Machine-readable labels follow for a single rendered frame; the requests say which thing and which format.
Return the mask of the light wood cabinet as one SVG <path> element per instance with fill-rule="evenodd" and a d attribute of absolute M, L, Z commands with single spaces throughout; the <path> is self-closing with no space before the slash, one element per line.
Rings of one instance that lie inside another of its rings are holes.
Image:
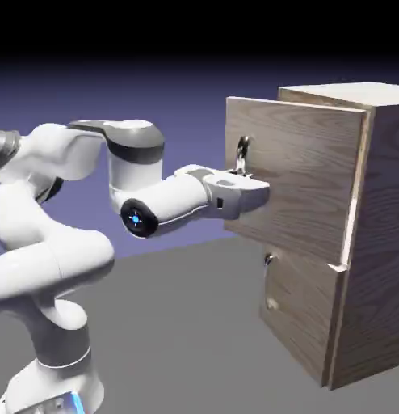
<path fill-rule="evenodd" d="M 399 85 L 284 86 L 288 103 L 364 110 L 340 264 L 331 390 L 399 366 Z"/>

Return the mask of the large wood cabinet door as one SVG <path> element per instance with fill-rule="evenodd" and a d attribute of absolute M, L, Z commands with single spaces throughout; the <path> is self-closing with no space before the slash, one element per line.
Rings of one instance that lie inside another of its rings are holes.
<path fill-rule="evenodd" d="M 225 228 L 339 265 L 366 112 L 304 103 L 228 97 L 225 160 L 250 137 L 246 172 L 270 185 L 262 208 Z"/>

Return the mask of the small wood cabinet door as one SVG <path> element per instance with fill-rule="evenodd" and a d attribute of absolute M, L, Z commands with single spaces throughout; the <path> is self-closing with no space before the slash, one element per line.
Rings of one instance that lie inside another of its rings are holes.
<path fill-rule="evenodd" d="M 264 287 L 260 316 L 272 333 L 320 386 L 329 381 L 345 264 L 300 256 L 266 245 L 276 255 L 271 289 L 278 310 L 268 310 Z"/>

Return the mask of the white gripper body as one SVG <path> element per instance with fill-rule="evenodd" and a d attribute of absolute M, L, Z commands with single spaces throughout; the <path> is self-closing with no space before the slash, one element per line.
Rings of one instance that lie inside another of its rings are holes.
<path fill-rule="evenodd" d="M 250 176 L 217 171 L 203 178 L 211 215 L 242 215 L 264 206 L 270 195 L 267 182 Z"/>

